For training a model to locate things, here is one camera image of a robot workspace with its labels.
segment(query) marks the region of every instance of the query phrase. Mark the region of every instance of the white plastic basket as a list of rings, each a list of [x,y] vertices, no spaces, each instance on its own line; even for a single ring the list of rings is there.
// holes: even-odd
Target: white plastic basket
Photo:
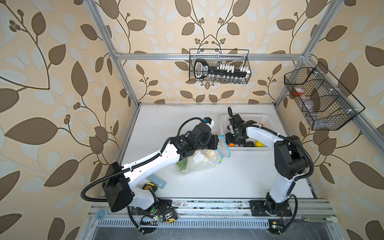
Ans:
[[[253,120],[257,123],[262,123],[264,125],[264,127],[272,129],[272,121],[268,115],[265,115],[265,114],[247,114],[247,113],[239,113],[239,115],[245,122],[249,121],[249,120]],[[227,129],[228,125],[229,125],[229,115],[228,114],[221,115],[220,116],[220,134],[221,135],[224,135],[227,132],[231,132],[230,130]],[[256,143],[256,140],[257,139],[248,138],[247,142],[252,141],[253,143]],[[225,147],[225,144],[226,144],[225,141],[223,140],[220,142],[222,142],[223,146]],[[231,151],[233,151],[233,150],[235,150],[235,151],[238,151],[238,150],[240,150],[240,151],[266,151],[266,150],[269,150],[270,148],[265,146],[265,145],[263,147],[240,147],[240,146],[236,145],[235,147],[230,147],[229,149]]]

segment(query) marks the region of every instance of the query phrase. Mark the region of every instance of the wall-mounted basket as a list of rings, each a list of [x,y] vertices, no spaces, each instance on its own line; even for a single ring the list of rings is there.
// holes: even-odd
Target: wall-mounted basket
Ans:
[[[284,84],[311,130],[339,130],[365,107],[336,76],[319,64],[285,74]],[[337,87],[324,77],[324,70],[337,80]]]
[[[251,77],[249,50],[189,50],[189,79],[210,83],[247,84]]]

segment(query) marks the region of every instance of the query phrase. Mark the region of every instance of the clear plastic bag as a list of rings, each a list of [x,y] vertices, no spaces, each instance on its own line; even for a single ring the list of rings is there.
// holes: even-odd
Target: clear plastic bag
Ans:
[[[178,174],[188,174],[193,171],[211,169],[219,165],[220,154],[216,150],[198,150],[194,155],[178,161],[176,172]]]

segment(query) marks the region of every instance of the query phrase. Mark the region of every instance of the wallpaper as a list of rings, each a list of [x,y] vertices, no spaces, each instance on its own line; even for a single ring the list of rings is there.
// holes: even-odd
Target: wallpaper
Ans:
[[[73,240],[133,106],[84,4],[0,0],[0,25],[0,239]]]
[[[222,84],[189,79],[186,61],[123,61],[142,103],[273,103],[284,86],[292,61],[250,61],[247,84]]]
[[[361,114],[381,133],[383,10],[383,1],[346,0],[313,53],[364,104]],[[292,97],[284,100],[280,112],[290,133],[301,138],[311,155],[315,188],[321,198],[330,200],[344,235],[351,240],[382,239],[384,157],[353,122],[338,131],[309,130]]]
[[[329,2],[96,0],[114,47],[123,53],[181,53],[182,48],[302,53]]]

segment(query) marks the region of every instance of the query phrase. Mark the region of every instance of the metal grate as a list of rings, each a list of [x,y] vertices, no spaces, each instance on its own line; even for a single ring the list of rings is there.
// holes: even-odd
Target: metal grate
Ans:
[[[173,223],[158,223],[158,226],[152,225],[153,227],[162,228],[244,228],[244,229],[255,229],[255,228],[269,228],[268,219],[209,219],[204,220],[201,218],[179,218]],[[134,227],[129,218],[115,218],[107,217],[104,220],[98,222],[98,227]]]
[[[189,81],[247,84],[251,77],[249,50],[190,49]]]
[[[341,82],[334,88],[322,69],[318,65],[297,69],[284,75],[284,84],[312,130],[338,130],[365,107]],[[361,107],[351,106],[342,94],[352,96]]]

